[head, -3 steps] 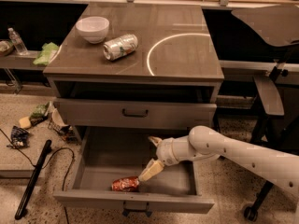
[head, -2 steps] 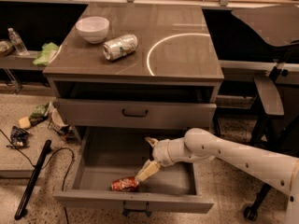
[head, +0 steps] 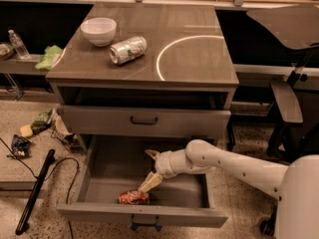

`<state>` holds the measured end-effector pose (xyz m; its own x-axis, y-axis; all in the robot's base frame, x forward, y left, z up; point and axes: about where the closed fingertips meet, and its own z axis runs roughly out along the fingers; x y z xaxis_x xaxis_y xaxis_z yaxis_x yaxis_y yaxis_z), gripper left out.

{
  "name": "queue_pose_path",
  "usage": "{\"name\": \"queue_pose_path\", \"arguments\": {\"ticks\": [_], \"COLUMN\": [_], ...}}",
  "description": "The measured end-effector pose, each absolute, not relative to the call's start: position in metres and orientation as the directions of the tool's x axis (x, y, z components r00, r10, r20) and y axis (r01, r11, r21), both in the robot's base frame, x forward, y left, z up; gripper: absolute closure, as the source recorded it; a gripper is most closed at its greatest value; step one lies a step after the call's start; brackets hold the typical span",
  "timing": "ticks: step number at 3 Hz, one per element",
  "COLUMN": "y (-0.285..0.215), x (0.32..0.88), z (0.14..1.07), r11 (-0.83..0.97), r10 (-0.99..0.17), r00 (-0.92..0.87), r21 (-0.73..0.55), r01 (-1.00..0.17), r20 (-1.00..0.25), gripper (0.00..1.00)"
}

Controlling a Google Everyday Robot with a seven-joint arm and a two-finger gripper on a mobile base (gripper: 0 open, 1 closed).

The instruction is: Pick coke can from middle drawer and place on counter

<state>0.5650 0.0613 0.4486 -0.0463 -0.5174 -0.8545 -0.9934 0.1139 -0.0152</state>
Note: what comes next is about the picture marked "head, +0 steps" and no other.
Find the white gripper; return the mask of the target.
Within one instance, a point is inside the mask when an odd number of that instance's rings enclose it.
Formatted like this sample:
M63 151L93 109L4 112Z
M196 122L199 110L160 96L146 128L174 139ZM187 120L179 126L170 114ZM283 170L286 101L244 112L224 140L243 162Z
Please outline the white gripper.
M155 161L157 173L150 172L138 188L139 192L148 193L162 183L162 178L173 178L179 174L207 174L215 170L214 166L195 165L186 156L185 151L165 151L146 149L145 153Z

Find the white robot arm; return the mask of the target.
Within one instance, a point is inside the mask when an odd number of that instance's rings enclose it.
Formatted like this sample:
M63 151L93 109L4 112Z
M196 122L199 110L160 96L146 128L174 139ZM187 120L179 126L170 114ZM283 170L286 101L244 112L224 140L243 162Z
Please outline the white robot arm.
M276 239L319 239L319 155L302 156L289 165L222 150L194 139L186 148L158 152L148 150L155 161L139 187L148 192L165 178L179 174L204 174L215 167L278 200Z

